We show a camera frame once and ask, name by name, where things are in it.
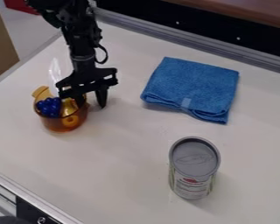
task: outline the blue ball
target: blue ball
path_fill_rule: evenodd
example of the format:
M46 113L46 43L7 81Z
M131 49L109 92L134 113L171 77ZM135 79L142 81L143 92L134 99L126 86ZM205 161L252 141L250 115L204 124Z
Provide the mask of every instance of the blue ball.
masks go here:
M41 110L40 110L41 114L43 116L49 116L52 113L52 110L50 107L48 106L44 106Z
M45 105L49 106L53 104L53 99L51 97L47 97L45 99Z
M51 117L51 118L58 118L58 117L59 117L59 113L54 113L54 112L52 112L52 113L50 114L50 117Z
M45 105L46 105L46 104L45 104L44 101L38 101L38 102L36 103L36 108L37 108L37 110L41 110Z
M61 104L61 99L59 97L55 97L55 98L52 98L52 102Z
M53 104L53 105L51 106L51 111L52 111L53 113L59 113L60 110L61 110L60 105L54 105L54 104Z

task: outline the red object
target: red object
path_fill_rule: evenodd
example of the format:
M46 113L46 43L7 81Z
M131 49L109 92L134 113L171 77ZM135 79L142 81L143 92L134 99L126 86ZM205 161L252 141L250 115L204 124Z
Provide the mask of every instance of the red object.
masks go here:
M38 13L31 7L25 4L24 0L4 0L6 7L16 11L24 11L30 14L38 15Z
M193 178L184 178L184 181L189 182L189 183L193 183L193 184L197 183L197 181Z

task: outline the towel tag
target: towel tag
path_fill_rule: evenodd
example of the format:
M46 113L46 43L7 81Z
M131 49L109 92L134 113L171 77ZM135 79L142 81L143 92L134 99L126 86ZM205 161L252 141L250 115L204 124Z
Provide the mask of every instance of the towel tag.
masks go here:
M191 101L192 101L192 99L190 99L190 98L184 98L184 100L182 101L182 103L180 105L181 109L188 111Z

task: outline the floor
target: floor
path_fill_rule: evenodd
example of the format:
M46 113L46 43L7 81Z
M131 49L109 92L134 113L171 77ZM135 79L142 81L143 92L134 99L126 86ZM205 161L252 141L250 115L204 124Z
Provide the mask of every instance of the floor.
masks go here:
M7 9L4 0L0 0L0 14L21 60L29 57L58 32L41 16Z

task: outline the can lid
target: can lid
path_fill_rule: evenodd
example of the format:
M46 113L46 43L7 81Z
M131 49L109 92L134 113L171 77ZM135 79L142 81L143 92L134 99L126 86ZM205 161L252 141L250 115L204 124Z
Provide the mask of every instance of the can lid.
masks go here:
M210 176L217 172L221 157L217 148L200 137L178 140L170 151L171 164L189 177Z

